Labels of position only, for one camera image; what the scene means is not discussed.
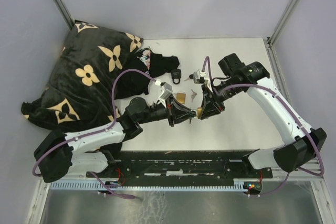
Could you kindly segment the medium brass padlock long shackle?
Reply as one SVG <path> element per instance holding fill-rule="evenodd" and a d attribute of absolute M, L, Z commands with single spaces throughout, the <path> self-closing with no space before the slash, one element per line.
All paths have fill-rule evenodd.
<path fill-rule="evenodd" d="M 173 96 L 176 98 L 176 100 L 181 103 L 184 104 L 186 101 L 186 94 L 185 93 L 173 93 Z"/>

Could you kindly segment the black padlock key bunch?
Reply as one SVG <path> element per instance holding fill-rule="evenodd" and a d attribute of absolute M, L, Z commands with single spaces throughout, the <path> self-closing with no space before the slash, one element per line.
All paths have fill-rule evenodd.
<path fill-rule="evenodd" d="M 191 74 L 191 75 L 189 75 L 186 79 L 185 79 L 185 81 L 188 81 L 188 80 L 194 80 L 194 76 Z"/>

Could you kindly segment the black padlock with keys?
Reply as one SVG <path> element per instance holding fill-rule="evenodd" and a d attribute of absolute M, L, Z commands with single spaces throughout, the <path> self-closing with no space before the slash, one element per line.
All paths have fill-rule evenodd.
<path fill-rule="evenodd" d="M 180 84 L 181 73 L 182 73 L 181 69 L 173 69 L 171 71 L 171 78 L 172 78 L 173 84 Z"/>

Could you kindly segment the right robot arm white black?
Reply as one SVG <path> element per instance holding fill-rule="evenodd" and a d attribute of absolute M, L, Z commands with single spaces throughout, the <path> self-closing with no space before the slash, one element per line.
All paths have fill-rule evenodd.
<path fill-rule="evenodd" d="M 291 173 L 296 169 L 314 176 L 324 174 L 320 151 L 327 138 L 322 128 L 315 129 L 289 104 L 276 87 L 270 73 L 258 61 L 244 64 L 236 54 L 224 57 L 218 63 L 225 75 L 220 84 L 214 84 L 209 57 L 200 70 L 194 72 L 194 83 L 203 91 L 200 120 L 218 115 L 225 110 L 224 102 L 239 93 L 248 94 L 265 112 L 278 130 L 282 144 L 258 149 L 247 154 L 241 164 L 246 177 L 254 177 L 260 169 L 280 167 Z"/>

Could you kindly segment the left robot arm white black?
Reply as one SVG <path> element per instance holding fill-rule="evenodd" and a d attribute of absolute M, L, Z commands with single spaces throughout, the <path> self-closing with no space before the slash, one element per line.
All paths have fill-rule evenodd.
<path fill-rule="evenodd" d="M 51 131 L 34 151 L 39 176 L 46 183 L 55 182 L 71 173 L 101 173 L 112 176 L 116 164 L 112 154 L 103 149 L 142 133 L 144 123 L 168 120 L 170 126 L 196 117 L 196 111 L 170 96 L 165 102 L 148 103 L 141 97 L 132 99 L 125 112 L 115 121 L 81 132 Z"/>

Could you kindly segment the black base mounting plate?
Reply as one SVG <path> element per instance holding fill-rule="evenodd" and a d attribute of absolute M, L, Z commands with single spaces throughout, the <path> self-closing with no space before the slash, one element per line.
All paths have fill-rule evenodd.
<path fill-rule="evenodd" d="M 224 179 L 272 178 L 270 167 L 257 170 L 247 163 L 249 151 L 122 151 L 98 173 L 99 178 L 201 176 Z"/>

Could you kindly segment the black printed garment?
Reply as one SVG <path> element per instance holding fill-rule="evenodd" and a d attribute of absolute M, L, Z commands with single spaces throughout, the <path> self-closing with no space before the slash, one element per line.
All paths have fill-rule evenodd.
<path fill-rule="evenodd" d="M 173 69 L 177 69 L 180 61 L 176 56 L 166 57 L 154 53 L 149 47 L 137 51 L 124 65 L 124 70 L 136 69 L 155 79 Z M 117 82 L 114 98 L 125 99 L 135 95 L 149 94 L 150 79 L 138 72 L 128 72 Z"/>

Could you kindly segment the black floral pillow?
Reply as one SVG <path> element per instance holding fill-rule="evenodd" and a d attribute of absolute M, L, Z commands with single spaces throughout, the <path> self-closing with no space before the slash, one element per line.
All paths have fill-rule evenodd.
<path fill-rule="evenodd" d="M 65 40 L 46 90 L 24 102 L 23 116 L 38 127 L 76 132 L 113 121 L 111 90 L 143 38 L 76 22 Z"/>

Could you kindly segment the right aluminium corner post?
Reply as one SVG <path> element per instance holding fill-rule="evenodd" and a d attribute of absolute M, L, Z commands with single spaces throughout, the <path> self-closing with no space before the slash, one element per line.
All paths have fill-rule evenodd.
<path fill-rule="evenodd" d="M 267 39 L 267 43 L 270 48 L 274 46 L 277 40 L 279 39 L 283 29 L 285 28 L 291 15 L 294 13 L 299 2 L 300 0 L 289 0 L 281 18 L 279 19 L 278 23 L 275 26 L 274 31 L 272 32 L 271 36 L 268 37 Z"/>

